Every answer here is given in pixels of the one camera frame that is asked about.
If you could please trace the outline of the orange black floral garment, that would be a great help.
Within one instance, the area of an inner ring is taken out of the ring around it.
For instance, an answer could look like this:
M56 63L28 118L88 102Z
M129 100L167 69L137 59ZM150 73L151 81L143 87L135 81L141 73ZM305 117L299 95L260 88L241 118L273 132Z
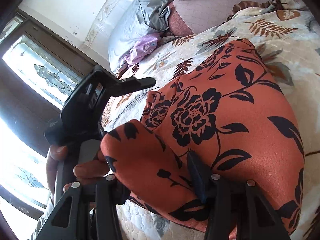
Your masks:
M212 172L256 181L288 233L298 225L304 149L297 121L245 38L148 92L141 119L108 132L101 150L135 201L175 223L206 229L187 169L187 154L195 152Z

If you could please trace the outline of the cream leaf-pattern blanket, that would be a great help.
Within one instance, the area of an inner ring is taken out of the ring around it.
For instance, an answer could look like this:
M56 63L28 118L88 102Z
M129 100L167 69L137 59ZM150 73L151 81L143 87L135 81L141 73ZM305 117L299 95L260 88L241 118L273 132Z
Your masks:
M319 25L301 0L276 0L266 9L246 8L226 23L161 46L124 78L153 77L149 89L110 98L103 128L112 131L140 120L148 92L192 72L221 46L251 42L290 104L304 149L303 195L292 239L319 239ZM130 194L117 206L125 239L203 239L204 231L175 223L144 208Z

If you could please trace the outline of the purple patterned cloth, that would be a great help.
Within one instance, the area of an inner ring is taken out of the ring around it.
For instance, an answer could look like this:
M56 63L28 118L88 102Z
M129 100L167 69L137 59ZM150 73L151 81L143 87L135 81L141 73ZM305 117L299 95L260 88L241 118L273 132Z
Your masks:
M160 39L161 35L159 33L148 34L140 37L134 44L133 48L124 55L124 60L128 65L139 63L144 59L144 57L151 54L157 48Z

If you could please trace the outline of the pink quilted headboard cushion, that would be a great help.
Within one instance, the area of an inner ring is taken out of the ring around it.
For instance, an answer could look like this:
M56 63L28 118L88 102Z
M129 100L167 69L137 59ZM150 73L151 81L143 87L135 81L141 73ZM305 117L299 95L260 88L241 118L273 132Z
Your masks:
M176 36L201 33L225 22L233 7L243 1L271 0L174 0L169 5L169 30Z

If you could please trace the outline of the light blue pillow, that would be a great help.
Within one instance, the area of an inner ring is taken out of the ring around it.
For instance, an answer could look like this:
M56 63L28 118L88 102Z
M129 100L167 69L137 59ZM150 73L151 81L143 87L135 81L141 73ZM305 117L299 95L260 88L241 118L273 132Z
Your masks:
M108 57L113 73L120 71L124 55L139 38L169 28L171 0L134 0L124 12L108 39Z

